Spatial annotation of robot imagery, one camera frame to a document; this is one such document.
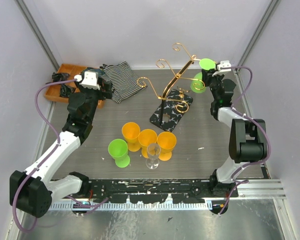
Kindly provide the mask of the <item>gold wine glass rack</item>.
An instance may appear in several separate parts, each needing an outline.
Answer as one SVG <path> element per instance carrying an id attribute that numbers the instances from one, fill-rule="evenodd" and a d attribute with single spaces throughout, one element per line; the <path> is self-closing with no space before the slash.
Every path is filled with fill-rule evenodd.
<path id="1" fill-rule="evenodd" d="M 137 79 L 137 83 L 140 86 L 150 86 L 155 97 L 161 101 L 158 108 L 150 116 L 150 123 L 166 132 L 172 132 L 174 130 L 183 115 L 188 112 L 189 107 L 193 102 L 193 98 L 187 95 L 188 92 L 192 92 L 191 89 L 185 90 L 180 87 L 173 89 L 173 87 L 179 80 L 189 80 L 192 82 L 194 78 L 184 77 L 184 73 L 191 65 L 201 60 L 201 58 L 197 58 L 196 55 L 190 54 L 186 47 L 179 42 L 174 43 L 172 45 L 172 49 L 175 51 L 184 50 L 184 52 L 188 55 L 189 60 L 178 72 L 173 70 L 167 60 L 159 59 L 156 61 L 156 66 L 158 68 L 163 69 L 165 66 L 168 66 L 173 74 L 172 79 L 165 86 L 162 94 L 157 93 L 149 78 L 143 76 Z"/>

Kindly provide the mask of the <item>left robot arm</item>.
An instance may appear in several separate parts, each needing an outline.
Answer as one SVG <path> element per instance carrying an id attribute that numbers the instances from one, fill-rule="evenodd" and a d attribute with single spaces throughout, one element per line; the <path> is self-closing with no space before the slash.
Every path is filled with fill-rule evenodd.
<path id="1" fill-rule="evenodd" d="M 90 192 L 89 178 L 81 173 L 71 172 L 58 181 L 52 177 L 88 138 L 98 102 L 112 98 L 112 83 L 89 71 L 76 75 L 72 82 L 79 91 L 68 98 L 68 117 L 56 141 L 31 166 L 10 176 L 9 203 L 14 216 L 21 210 L 40 218 L 55 201 L 71 194 L 85 198 Z"/>

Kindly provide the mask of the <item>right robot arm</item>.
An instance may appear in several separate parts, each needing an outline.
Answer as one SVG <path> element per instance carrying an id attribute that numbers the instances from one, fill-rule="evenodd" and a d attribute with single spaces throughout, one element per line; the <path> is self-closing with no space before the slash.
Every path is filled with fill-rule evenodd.
<path id="1" fill-rule="evenodd" d="M 210 112 L 215 120 L 230 128 L 229 157 L 214 170 L 208 184 L 211 195 L 220 197 L 234 186 L 236 177 L 244 168 L 266 158 L 268 146 L 262 133 L 266 130 L 265 121 L 249 120 L 236 113 L 232 103 L 236 84 L 223 75 L 213 75 L 214 72 L 212 69 L 202 70 L 202 81 L 214 98 Z"/>

